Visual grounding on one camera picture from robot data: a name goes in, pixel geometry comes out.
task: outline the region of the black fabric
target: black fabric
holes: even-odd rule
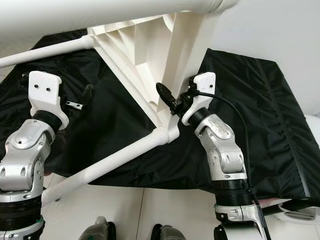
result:
[[[80,38],[85,30],[44,37],[35,48]],[[45,162],[47,171],[69,177],[148,135],[155,126],[95,50],[81,50],[17,65],[0,85],[0,157],[5,141],[30,118],[22,74],[39,70],[64,82],[68,100],[79,103],[94,87],[86,111],[74,112],[59,131]],[[260,199],[320,200],[320,150],[275,62],[208,49],[200,72],[216,73],[216,94],[231,101],[246,121],[251,175]],[[230,125],[244,154],[244,132],[231,108],[212,100],[209,110]],[[92,182],[95,185],[212,192],[206,153],[189,126],[156,147]]]

